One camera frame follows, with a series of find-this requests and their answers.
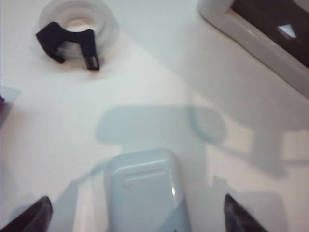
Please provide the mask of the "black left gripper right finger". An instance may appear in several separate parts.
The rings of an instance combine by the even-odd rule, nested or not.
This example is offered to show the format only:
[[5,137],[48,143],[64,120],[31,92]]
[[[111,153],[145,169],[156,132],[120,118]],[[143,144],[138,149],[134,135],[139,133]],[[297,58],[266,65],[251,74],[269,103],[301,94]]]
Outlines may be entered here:
[[266,229],[230,194],[225,195],[224,215],[227,232],[266,232]]

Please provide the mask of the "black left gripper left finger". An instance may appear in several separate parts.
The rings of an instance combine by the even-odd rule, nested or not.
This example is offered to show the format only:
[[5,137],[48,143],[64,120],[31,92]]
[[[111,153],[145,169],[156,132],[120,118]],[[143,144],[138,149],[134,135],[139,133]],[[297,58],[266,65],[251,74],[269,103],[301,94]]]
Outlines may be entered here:
[[48,196],[39,198],[34,204],[3,227],[1,232],[46,232],[53,215]]

